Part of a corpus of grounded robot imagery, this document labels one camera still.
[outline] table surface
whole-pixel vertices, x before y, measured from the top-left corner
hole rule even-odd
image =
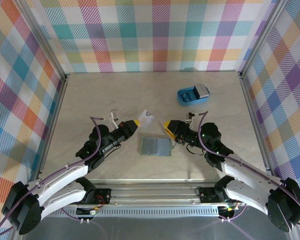
[[[207,102],[179,105],[177,92],[204,83]],[[89,139],[94,125],[90,116],[103,117],[118,110],[121,121],[137,119],[144,110],[154,115],[147,128],[139,128],[121,149],[113,152],[88,179],[206,179],[217,181],[222,172],[210,167],[203,156],[177,145],[170,157],[140,155],[142,137],[167,138],[163,124],[186,120],[188,112],[208,111],[204,122],[214,122],[222,142],[244,160],[265,170],[256,135],[236,72],[138,72],[73,73],[70,76],[43,174],[74,160]],[[200,119],[192,122],[198,128]]]

